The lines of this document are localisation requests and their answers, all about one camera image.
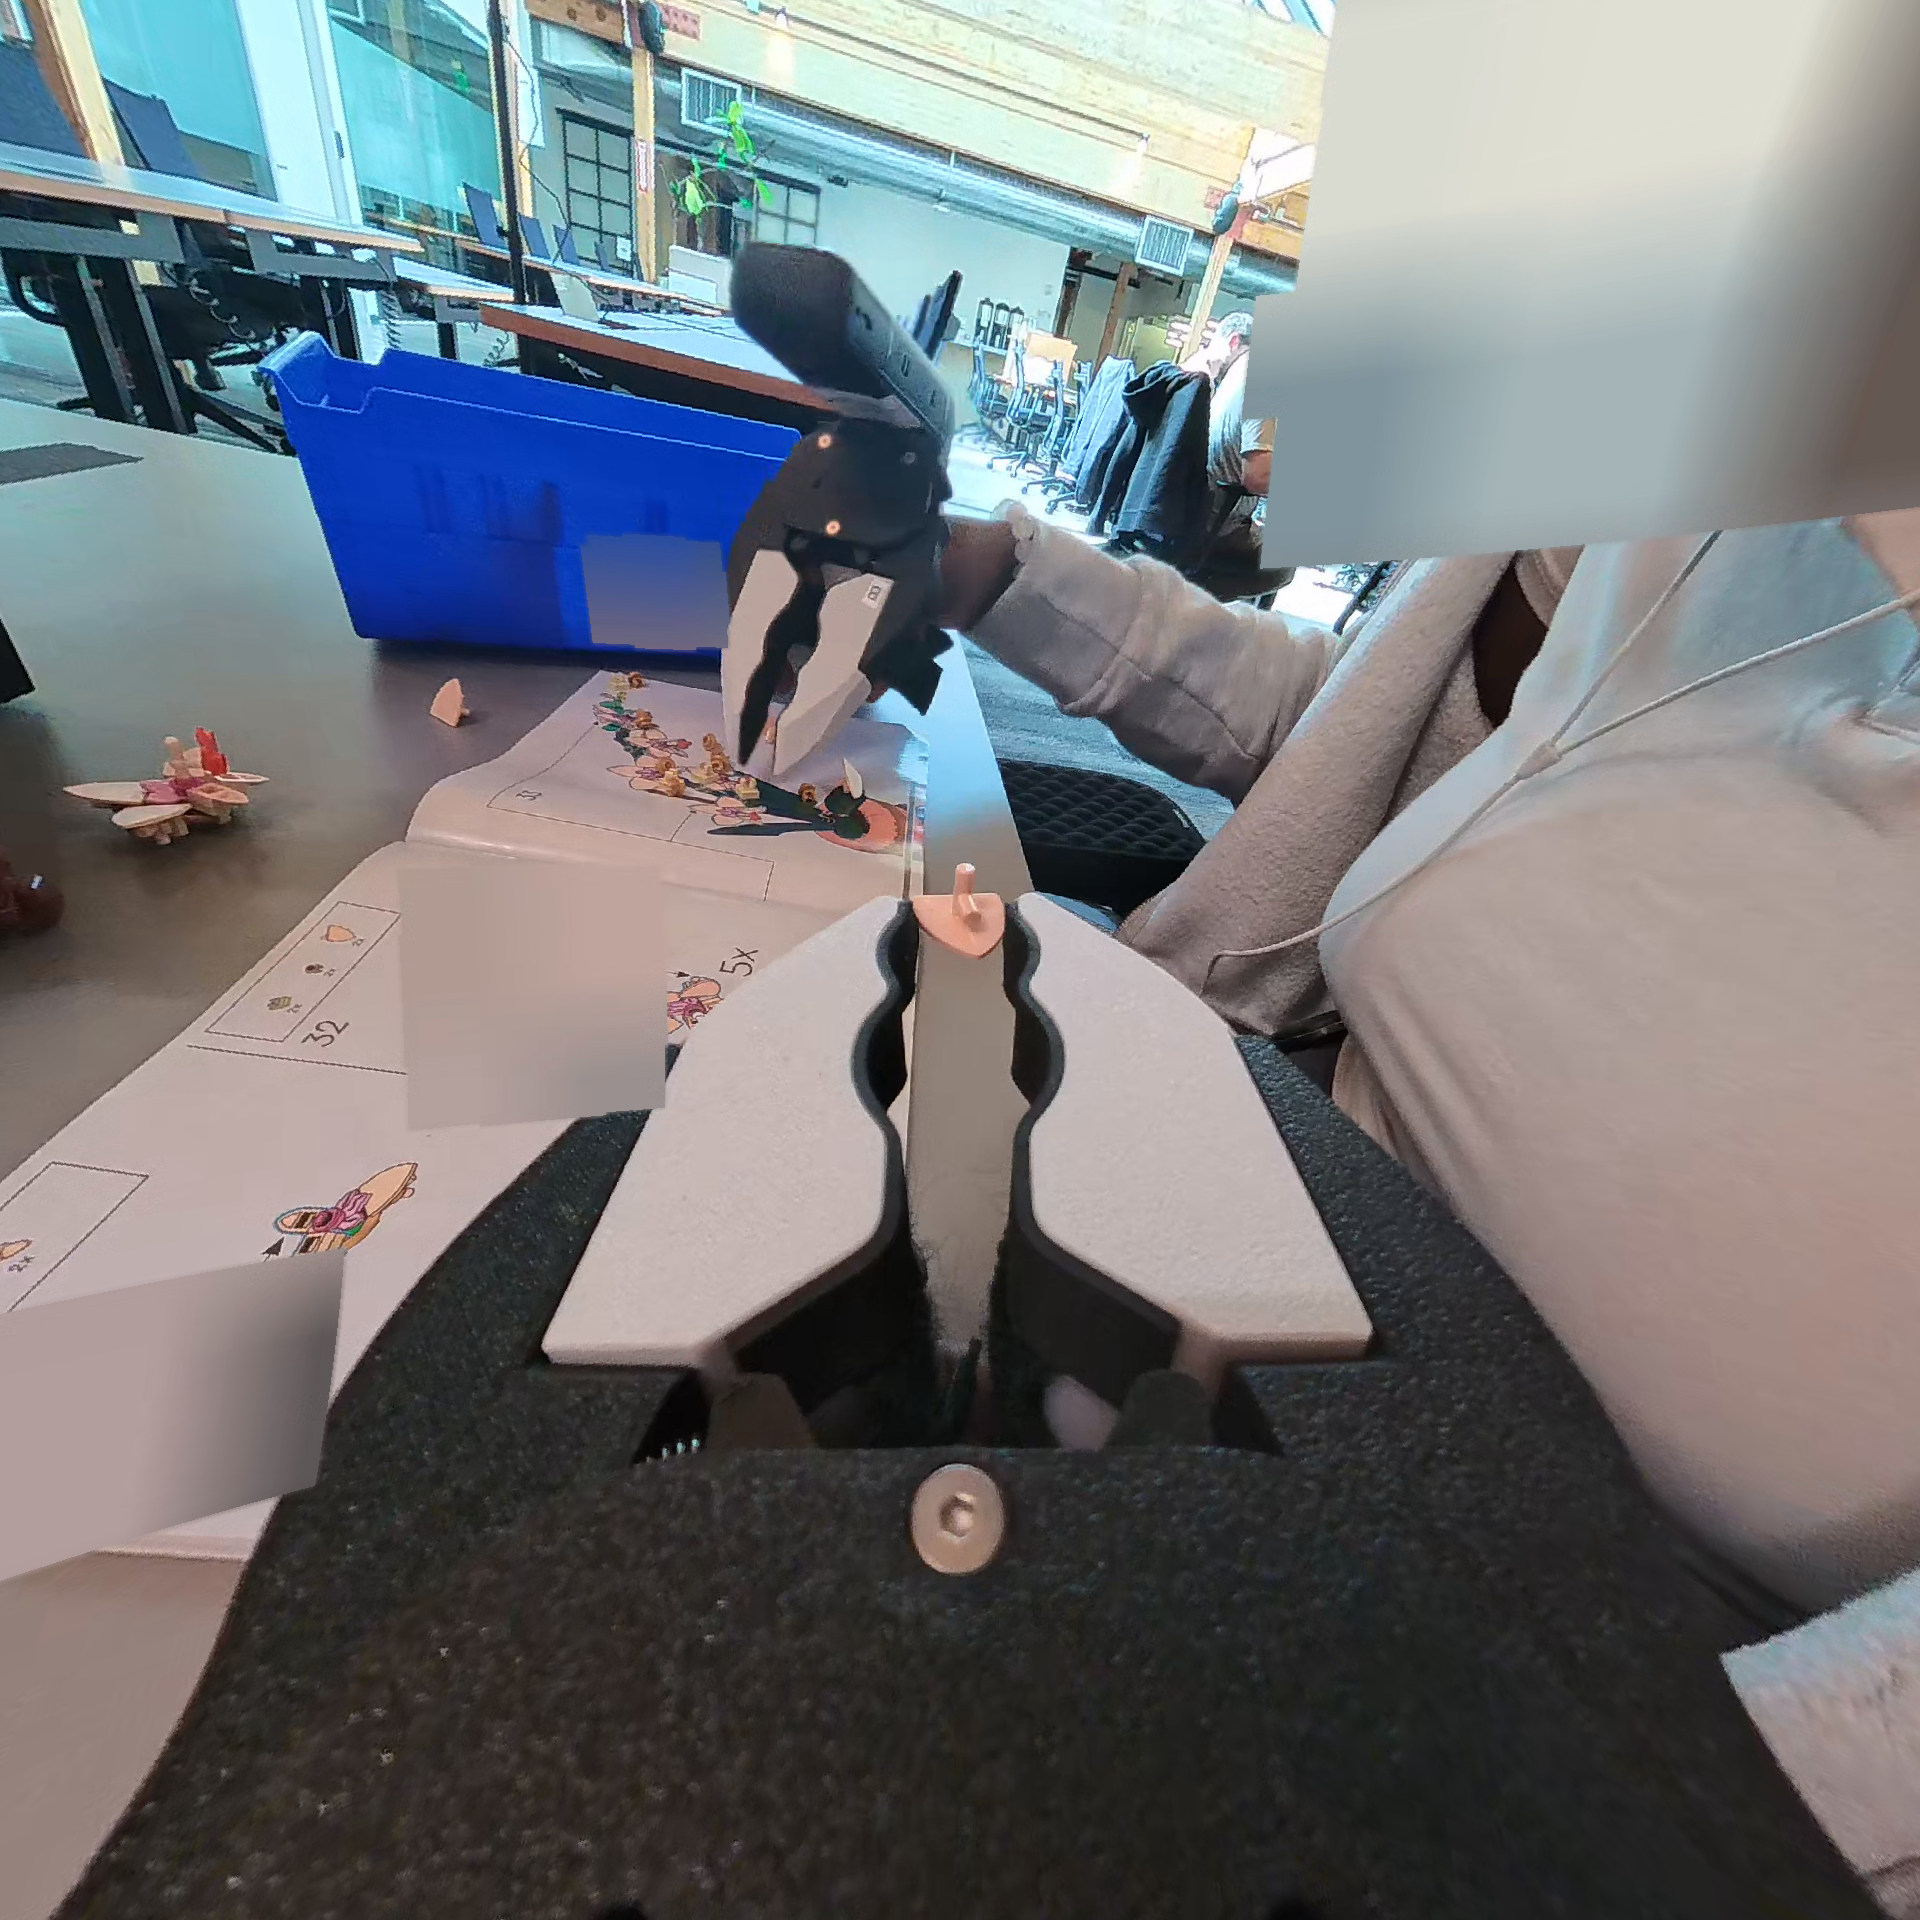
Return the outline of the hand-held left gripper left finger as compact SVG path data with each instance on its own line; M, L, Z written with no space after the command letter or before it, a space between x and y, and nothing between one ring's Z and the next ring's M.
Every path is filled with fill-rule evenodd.
M905 1345L901 1004L919 922L836 918L683 1040L542 1333L561 1365L873 1374Z

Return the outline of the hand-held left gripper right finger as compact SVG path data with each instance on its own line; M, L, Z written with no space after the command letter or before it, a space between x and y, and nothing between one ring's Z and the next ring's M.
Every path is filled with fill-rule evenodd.
M1369 1317L1235 1048L1179 979L1045 894L1018 1008L1004 1313L1050 1374L1340 1360Z

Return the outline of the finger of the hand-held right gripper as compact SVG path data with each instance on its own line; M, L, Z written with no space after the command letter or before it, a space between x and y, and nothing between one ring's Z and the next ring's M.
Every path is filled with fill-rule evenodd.
M873 696L863 651L887 613L887 579L842 579L818 605L818 637L774 728L774 775L786 780Z
M803 648L805 656L794 670L786 706L774 724L768 770L794 770L812 752L803 739L814 739L814 696L822 691L822 674L812 660L818 651L818 613L822 563L794 563L784 551L751 556L723 648L723 744L738 766L761 744L790 648Z

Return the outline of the person's right forearm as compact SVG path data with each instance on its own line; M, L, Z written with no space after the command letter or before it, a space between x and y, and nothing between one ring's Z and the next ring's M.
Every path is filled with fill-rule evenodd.
M1160 772L1239 803L1345 637L1218 605L1179 571L1035 519L1032 557L967 633Z

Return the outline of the wooden edged office desk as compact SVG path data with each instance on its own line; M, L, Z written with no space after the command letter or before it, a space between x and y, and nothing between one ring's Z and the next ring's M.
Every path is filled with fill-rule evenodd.
M558 306L483 299L479 319L516 335L521 371L610 385L719 418L774 419L805 432L836 405L790 380L729 319L638 313L568 319Z

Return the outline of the grey office desk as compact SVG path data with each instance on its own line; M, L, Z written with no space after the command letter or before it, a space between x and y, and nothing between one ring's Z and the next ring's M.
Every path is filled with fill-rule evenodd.
M95 418L190 436L219 414L181 380L132 277L132 262L185 266L195 231L239 238L256 273L299 283L338 357L359 357L355 321L309 285L386 285L392 262L419 252L413 238L302 206L3 143L3 255L30 252L48 273Z

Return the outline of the person's right hand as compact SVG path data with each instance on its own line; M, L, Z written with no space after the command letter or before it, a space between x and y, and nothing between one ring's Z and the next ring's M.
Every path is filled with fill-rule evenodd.
M970 633L1032 557L1035 519L1004 500L993 516L946 516L946 534L934 625Z

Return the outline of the black mesh office chair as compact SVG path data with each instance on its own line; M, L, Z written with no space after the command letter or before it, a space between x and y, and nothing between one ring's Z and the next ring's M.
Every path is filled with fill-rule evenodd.
M1206 849L1189 815L1151 783L1041 760L999 760L1032 892L1124 922Z

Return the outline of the black jacket on chair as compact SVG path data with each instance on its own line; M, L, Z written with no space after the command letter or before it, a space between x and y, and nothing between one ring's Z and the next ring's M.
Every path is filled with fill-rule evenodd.
M1153 363L1124 382L1124 419L1091 506L1091 534L1109 551L1142 551L1187 571L1196 563L1210 514L1212 380Z

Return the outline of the blue plastic bin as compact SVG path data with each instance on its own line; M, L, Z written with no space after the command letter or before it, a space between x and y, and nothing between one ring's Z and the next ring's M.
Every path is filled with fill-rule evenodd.
M364 637L591 651L580 546L668 543L710 579L794 432L521 371L299 333L265 361Z

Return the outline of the green potted plant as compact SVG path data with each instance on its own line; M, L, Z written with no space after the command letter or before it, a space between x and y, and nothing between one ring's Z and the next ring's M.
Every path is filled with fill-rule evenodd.
M687 220L705 220L707 211L726 211L735 220L753 226L758 211L768 201L768 182L761 180L758 144L747 126L747 108L729 99L710 121L707 155L687 155L683 177L668 182L673 206Z

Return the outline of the person's torso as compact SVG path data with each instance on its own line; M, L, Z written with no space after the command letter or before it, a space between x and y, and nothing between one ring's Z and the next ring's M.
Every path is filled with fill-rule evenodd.
M1410 563L1124 942L1549 1321L1758 1590L1915 1568L1915 514Z

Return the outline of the toy brick instruction booklet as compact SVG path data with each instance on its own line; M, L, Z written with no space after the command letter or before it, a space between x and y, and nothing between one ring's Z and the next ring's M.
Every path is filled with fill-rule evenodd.
M758 971L920 872L920 742L847 720L719 829L610 780L585 684L441 780L239 985L3 1188L3 1581L200 1530L247 1557L323 1402L572 1115L663 1105Z

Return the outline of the assembled toy brick flower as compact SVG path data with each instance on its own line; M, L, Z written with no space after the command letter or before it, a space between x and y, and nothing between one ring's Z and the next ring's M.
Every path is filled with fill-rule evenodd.
M132 840L172 844L195 826L229 826L265 772L239 772L219 744L219 734L195 728L195 742L163 739L163 766L148 780L83 780L62 792L102 807Z

